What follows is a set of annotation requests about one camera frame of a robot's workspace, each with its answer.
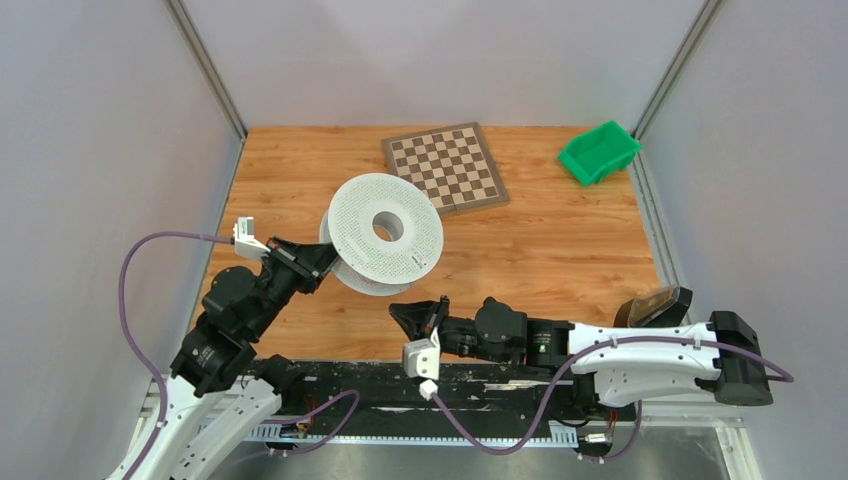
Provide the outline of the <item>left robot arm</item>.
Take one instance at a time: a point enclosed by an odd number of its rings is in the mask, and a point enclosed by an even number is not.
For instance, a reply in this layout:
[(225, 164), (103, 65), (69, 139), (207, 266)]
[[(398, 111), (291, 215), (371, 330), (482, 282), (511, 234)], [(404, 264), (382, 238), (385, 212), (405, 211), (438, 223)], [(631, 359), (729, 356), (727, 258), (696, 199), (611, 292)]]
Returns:
[(295, 294), (315, 292), (339, 259), (337, 250), (330, 243), (297, 244), (279, 237), (262, 243), (250, 234), (238, 233), (226, 238), (164, 231), (150, 234), (131, 247), (119, 275), (120, 324), (131, 350), (160, 388), (160, 405), (156, 423), (142, 444), (141, 452), (129, 465), (118, 468), (122, 479), (130, 479), (141, 471), (142, 465), (152, 457), (156, 441), (167, 429), (167, 379), (133, 338), (125, 308), (126, 276), (134, 254), (145, 243), (163, 237), (230, 244), (237, 255), (261, 264), (257, 275), (245, 267), (231, 267), (219, 273), (202, 300), (203, 312), (197, 325), (184, 338), (171, 363), (169, 378), (188, 384), (189, 392), (199, 399), (232, 386), (241, 371), (255, 358), (254, 345), (279, 312)]

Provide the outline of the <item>grey cable spool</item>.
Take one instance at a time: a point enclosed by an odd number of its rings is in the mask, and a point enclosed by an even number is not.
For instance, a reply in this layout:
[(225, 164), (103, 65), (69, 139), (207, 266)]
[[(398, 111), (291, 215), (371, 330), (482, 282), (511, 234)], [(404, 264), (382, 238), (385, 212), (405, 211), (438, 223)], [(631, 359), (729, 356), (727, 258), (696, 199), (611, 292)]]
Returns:
[(385, 173), (353, 177), (334, 193), (319, 241), (339, 254), (332, 273), (346, 287), (373, 297), (409, 290), (439, 262), (441, 218), (412, 183)]

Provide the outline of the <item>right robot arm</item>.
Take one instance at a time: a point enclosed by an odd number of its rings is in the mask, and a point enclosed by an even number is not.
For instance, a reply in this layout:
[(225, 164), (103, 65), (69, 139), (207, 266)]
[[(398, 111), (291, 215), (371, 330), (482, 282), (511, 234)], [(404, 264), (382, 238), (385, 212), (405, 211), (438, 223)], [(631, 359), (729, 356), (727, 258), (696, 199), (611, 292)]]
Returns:
[(411, 377), (437, 380), (441, 353), (526, 367), (554, 380), (570, 376), (572, 406), (589, 418), (608, 407), (697, 392), (731, 406), (773, 402), (758, 336), (731, 311), (662, 327), (533, 318), (492, 297), (471, 319), (451, 315), (446, 297), (393, 303), (388, 312), (408, 338), (403, 364)]

